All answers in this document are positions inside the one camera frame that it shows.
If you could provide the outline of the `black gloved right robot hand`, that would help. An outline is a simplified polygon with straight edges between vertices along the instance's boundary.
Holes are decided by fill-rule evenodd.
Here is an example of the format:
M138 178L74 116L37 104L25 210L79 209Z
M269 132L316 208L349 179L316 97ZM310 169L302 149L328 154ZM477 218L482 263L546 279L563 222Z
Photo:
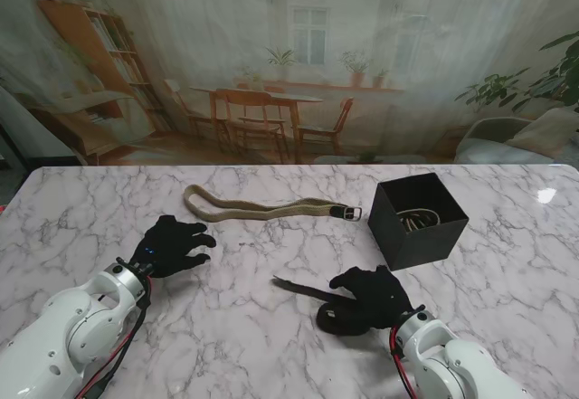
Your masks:
M404 313L413 311L411 301L400 281L384 265L374 271L353 267L329 282L331 289L344 288L356 300L352 309L335 306L334 319L339 326L367 331L369 328L393 327Z

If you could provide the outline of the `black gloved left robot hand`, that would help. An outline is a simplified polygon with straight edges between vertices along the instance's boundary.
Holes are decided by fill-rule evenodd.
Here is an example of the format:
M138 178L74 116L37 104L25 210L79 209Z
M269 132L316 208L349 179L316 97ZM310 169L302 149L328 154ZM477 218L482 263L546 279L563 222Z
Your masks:
M190 255L199 247L214 248L216 240L206 233L203 223L178 222L173 215L162 215L149 228L129 260L151 278L163 279L191 270L210 261L205 253Z

